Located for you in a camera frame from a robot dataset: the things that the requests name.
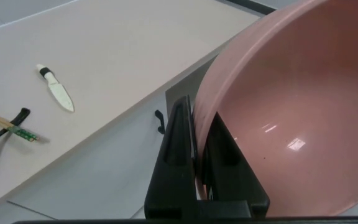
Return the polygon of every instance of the table surface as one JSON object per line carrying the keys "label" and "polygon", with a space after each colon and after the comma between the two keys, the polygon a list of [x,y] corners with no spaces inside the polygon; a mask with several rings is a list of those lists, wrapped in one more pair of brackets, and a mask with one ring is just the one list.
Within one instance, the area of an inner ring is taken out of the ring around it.
{"label": "table surface", "polygon": [[[0,27],[0,116],[49,139],[0,141],[0,201],[214,56],[259,17],[216,0],[75,1]],[[75,113],[37,73],[48,66]]]}

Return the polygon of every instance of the gray floor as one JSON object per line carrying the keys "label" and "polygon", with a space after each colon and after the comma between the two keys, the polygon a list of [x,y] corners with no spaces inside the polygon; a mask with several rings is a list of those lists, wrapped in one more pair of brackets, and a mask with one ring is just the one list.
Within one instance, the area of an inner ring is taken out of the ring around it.
{"label": "gray floor", "polygon": [[0,26],[72,0],[0,0]]}

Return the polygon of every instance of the knife handle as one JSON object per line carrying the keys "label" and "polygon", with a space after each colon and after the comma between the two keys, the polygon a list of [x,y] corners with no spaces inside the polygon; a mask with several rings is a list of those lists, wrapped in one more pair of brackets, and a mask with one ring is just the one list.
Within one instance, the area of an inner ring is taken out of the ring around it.
{"label": "knife handle", "polygon": [[59,83],[52,71],[47,67],[41,68],[40,74],[48,81],[48,85]]}

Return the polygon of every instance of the white table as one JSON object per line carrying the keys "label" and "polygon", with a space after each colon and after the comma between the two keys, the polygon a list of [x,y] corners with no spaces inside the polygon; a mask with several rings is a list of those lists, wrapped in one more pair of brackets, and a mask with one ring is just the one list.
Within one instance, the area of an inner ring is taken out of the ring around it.
{"label": "white table", "polygon": [[[0,202],[64,161],[128,111],[214,57],[257,16],[215,0],[75,1],[0,27],[0,116],[31,109],[0,155]],[[35,71],[53,70],[75,104],[62,110]]]}

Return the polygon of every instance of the white knife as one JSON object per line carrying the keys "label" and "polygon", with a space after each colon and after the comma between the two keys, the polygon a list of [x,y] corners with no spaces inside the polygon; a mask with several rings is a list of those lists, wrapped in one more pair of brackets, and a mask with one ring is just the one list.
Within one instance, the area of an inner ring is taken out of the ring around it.
{"label": "white knife", "polygon": [[73,102],[68,96],[66,89],[59,83],[49,68],[38,64],[37,69],[39,73],[48,81],[48,87],[60,105],[66,110],[74,112]]}

